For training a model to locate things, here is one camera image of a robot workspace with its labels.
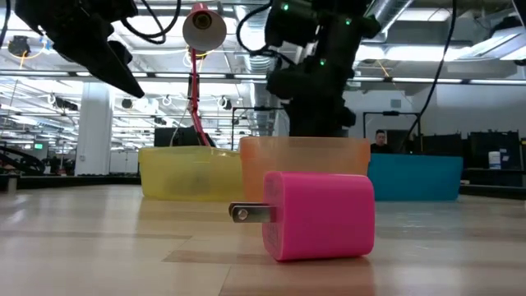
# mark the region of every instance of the yellow bin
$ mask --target yellow bin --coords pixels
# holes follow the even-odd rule
[[[139,152],[145,199],[241,201],[239,153],[205,146],[144,148]]]

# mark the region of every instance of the white pillar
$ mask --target white pillar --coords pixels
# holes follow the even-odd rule
[[[114,101],[108,85],[84,83],[76,147],[76,176],[109,173]]]

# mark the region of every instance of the blue bin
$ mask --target blue bin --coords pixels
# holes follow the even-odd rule
[[[376,201],[455,201],[461,157],[373,154],[368,176]]]

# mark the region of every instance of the black equipment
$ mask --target black equipment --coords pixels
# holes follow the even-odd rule
[[[290,118],[290,136],[338,136],[351,127],[356,115],[344,106],[347,79],[354,77],[353,62],[362,38],[373,38],[381,25],[364,17],[367,1],[274,0],[265,28],[267,46],[289,42],[306,47],[318,41],[316,51],[298,65],[276,69],[267,90],[290,99],[284,108]]]
[[[8,154],[19,155],[21,157],[20,161],[14,160]],[[36,157],[4,146],[0,146],[0,161],[2,161],[2,165],[9,164],[25,175],[43,175],[46,169],[44,163]]]
[[[127,67],[132,55],[118,41],[108,41],[112,22],[138,14],[133,0],[17,0],[15,13],[33,31],[45,31],[66,60],[130,95],[144,96]]]
[[[14,36],[9,41],[7,51],[19,58],[27,58],[31,53],[30,45],[27,44],[27,36]]]

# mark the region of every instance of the plug prong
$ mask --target plug prong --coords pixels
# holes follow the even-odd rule
[[[231,205],[230,211],[234,223],[272,222],[272,206],[266,204]]]

